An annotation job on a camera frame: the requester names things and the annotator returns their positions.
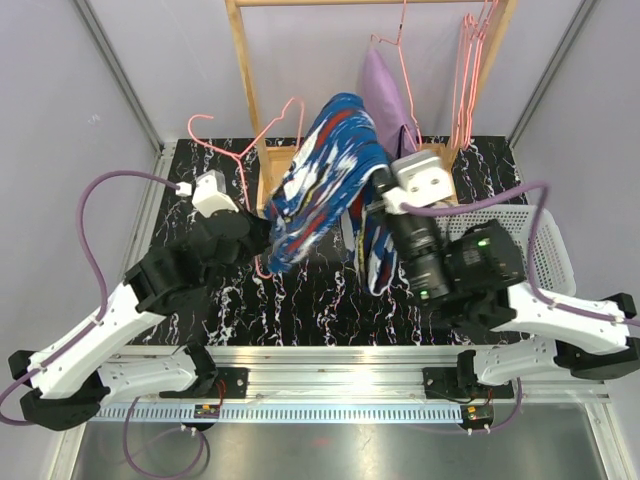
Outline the pink hanger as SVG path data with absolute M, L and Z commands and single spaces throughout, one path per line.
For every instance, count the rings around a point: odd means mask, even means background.
M 408 104 L 409 104 L 409 117 L 411 118 L 411 120 L 413 122 L 414 130 L 415 130 L 415 137 L 417 138 L 417 140 L 413 140 L 412 145 L 414 146 L 414 148 L 416 150 L 421 150 L 422 149 L 422 145 L 423 145 L 422 132 L 421 132 L 421 129 L 420 129 L 419 121 L 418 121 L 418 119 L 416 118 L 416 115 L 415 115 L 414 98 L 413 98 L 413 94 L 412 94 L 411 82 L 410 82 L 410 78 L 409 78 L 409 75 L 408 75 L 405 56 L 404 56 L 404 51 L 403 51 L 403 32 L 404 32 L 404 24 L 405 24 L 406 13 L 407 13 L 407 5 L 408 5 L 408 1 L 407 0 L 403 0 L 402 1 L 402 11 L 401 11 L 400 21 L 399 21 L 399 25 L 398 25 L 398 29 L 397 29 L 397 35 L 396 35 L 396 39 L 395 40 L 391 40 L 389 38 L 381 37 L 381 36 L 377 35 L 376 33 L 372 33 L 370 35 L 370 41 L 371 42 L 377 42 L 377 43 L 386 43 L 386 44 L 389 44 L 389 45 L 393 45 L 393 46 L 395 46 L 397 48 L 398 58 L 399 58 L 401 71 L 402 71 L 402 75 L 403 75 L 403 80 L 404 80 L 404 84 L 405 84 L 405 89 L 406 89 L 406 94 L 407 94 L 407 100 L 408 100 Z
M 194 114 L 192 115 L 189 120 L 187 121 L 186 124 L 186 129 L 187 129 L 187 133 L 189 134 L 190 139 L 195 142 L 198 145 L 203 146 L 205 149 L 210 149 L 213 150 L 214 152 L 217 152 L 223 156 L 226 156 L 230 159 L 232 159 L 238 169 L 239 169 L 239 174 L 240 174 L 240 185 L 241 185 L 241 191 L 243 193 L 244 196 L 244 206 L 248 209 L 251 210 L 251 200 L 249 197 L 249 189 L 248 189 L 248 183 L 246 181 L 246 176 L 245 176 L 245 167 L 244 167 L 244 163 L 243 163 L 243 159 L 245 156 L 247 156 L 254 148 L 256 148 L 258 146 L 258 143 L 263 140 L 266 137 L 266 134 L 268 133 L 268 131 L 278 122 L 282 121 L 285 116 L 287 111 L 289 110 L 290 106 L 293 103 L 297 103 L 300 107 L 300 112 L 299 112 L 299 117 L 298 117 L 298 127 L 297 127 L 297 136 L 296 136 L 296 143 L 295 146 L 297 148 L 300 147 L 301 144 L 301 139 L 302 139 L 302 127 L 303 127 L 303 120 L 304 120 L 304 116 L 305 116 L 305 110 L 306 110 L 306 105 L 305 102 L 302 98 L 300 97 L 291 97 L 283 106 L 280 115 L 273 118 L 265 127 L 262 131 L 260 131 L 255 138 L 253 139 L 253 141 L 240 153 L 236 153 L 236 152 L 231 152 L 231 151 L 227 151 L 225 149 L 219 148 L 215 145 L 213 145 L 210 142 L 206 142 L 204 140 L 201 140 L 193 131 L 193 122 L 197 119 L 205 119 L 205 120 L 213 120 L 214 116 L 213 115 L 208 115 L 208 114 Z

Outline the blue patterned trousers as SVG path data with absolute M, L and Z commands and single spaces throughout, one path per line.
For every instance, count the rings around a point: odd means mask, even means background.
M 314 120 L 264 216 L 272 225 L 270 273 L 285 273 L 308 256 L 332 228 L 340 227 L 361 288 L 381 296 L 393 281 L 397 252 L 382 219 L 368 213 L 375 173 L 389 159 L 363 100 L 333 96 Z

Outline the purple trousers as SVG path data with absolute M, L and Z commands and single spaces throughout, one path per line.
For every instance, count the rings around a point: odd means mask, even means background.
M 409 119 L 390 69 L 375 47 L 370 47 L 365 55 L 359 95 L 374 122 L 379 143 L 394 159 L 418 150 L 416 127 Z

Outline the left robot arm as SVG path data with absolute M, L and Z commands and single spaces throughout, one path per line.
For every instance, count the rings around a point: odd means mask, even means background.
M 113 363 L 131 339 L 160 324 L 210 290 L 230 267 L 242 266 L 270 245 L 270 223 L 245 211 L 197 215 L 173 242 L 149 250 L 108 299 L 74 330 L 41 351 L 18 350 L 8 359 L 14 380 L 28 387 L 18 425 L 64 431 L 112 403 L 137 397 L 205 397 L 217 366 L 207 349 L 190 342 L 164 357 Z

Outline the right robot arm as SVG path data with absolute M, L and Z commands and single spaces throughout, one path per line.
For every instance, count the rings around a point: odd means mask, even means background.
M 581 380 L 606 381 L 639 369 L 639 340 L 631 335 L 636 314 L 631 296 L 587 301 L 554 295 L 534 282 L 534 246 L 549 193 L 545 182 L 520 185 L 474 204 L 437 208 L 443 194 L 429 187 L 412 205 L 389 172 L 373 176 L 375 209 L 381 211 L 414 298 L 442 309 L 453 324 L 490 331 L 520 331 L 526 341 L 495 350 L 465 351 L 454 371 L 456 389 L 476 396 L 521 376 L 565 369 Z M 487 209 L 531 190 L 540 190 L 527 248 L 521 250 L 495 219 L 443 240 L 437 218 Z

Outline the wooden clothes rack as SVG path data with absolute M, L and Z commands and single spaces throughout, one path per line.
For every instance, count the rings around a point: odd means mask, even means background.
M 509 27 L 517 3 L 515 1 L 498 1 L 489 30 L 484 43 L 484 50 L 481 60 L 481 70 L 478 82 L 477 97 L 484 90 L 487 78 L 497 53 L 503 42 L 506 31 Z M 264 124 L 260 119 L 260 108 L 257 98 L 257 90 L 254 84 L 251 59 L 249 54 L 248 40 L 243 22 L 243 8 L 252 7 L 311 7 L 311 6 L 347 6 L 347 1 L 340 0 L 318 0 L 318 1 L 236 1 L 226 0 L 226 11 L 231 27 L 234 47 L 236 51 L 238 66 L 240 69 L 241 79 L 245 90 L 248 113 L 255 136 L 264 129 Z M 256 147 L 258 158 L 260 161 L 260 184 L 257 193 L 257 205 L 262 207 L 270 188 L 275 185 L 274 173 L 277 169 L 273 166 L 277 164 L 279 167 L 289 165 L 293 156 L 291 147 L 268 147 L 265 140 L 261 140 Z M 422 145 L 421 150 L 433 150 L 438 153 L 442 159 L 443 166 L 452 172 L 457 155 L 461 149 L 452 150 L 449 147 L 449 140 L 443 143 L 426 143 Z

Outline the pink empty hangers bunch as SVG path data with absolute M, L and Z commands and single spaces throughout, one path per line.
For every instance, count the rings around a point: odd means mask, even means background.
M 466 149 L 471 144 L 484 43 L 498 4 L 484 1 L 477 17 L 467 13 L 460 24 L 449 139 L 452 150 Z

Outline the white plastic basket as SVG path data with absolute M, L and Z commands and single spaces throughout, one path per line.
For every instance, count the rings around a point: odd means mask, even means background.
M 533 224 L 535 205 L 500 204 L 458 216 L 438 217 L 436 222 L 443 235 L 451 240 L 460 238 L 472 226 L 496 219 L 509 232 L 521 249 L 527 268 L 528 240 Z M 533 278 L 543 290 L 574 296 L 574 271 L 561 232 L 548 210 L 541 213 L 533 250 Z

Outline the aluminium mounting rail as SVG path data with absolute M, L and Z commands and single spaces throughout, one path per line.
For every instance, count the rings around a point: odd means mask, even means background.
M 161 399 L 147 394 L 130 422 L 460 424 L 462 408 L 427 399 L 422 370 L 454 365 L 465 346 L 212 347 L 221 368 L 248 375 L 227 380 L 219 418 L 202 407 L 218 399 Z M 566 371 L 522 379 L 523 400 L 540 404 L 607 403 L 602 383 Z

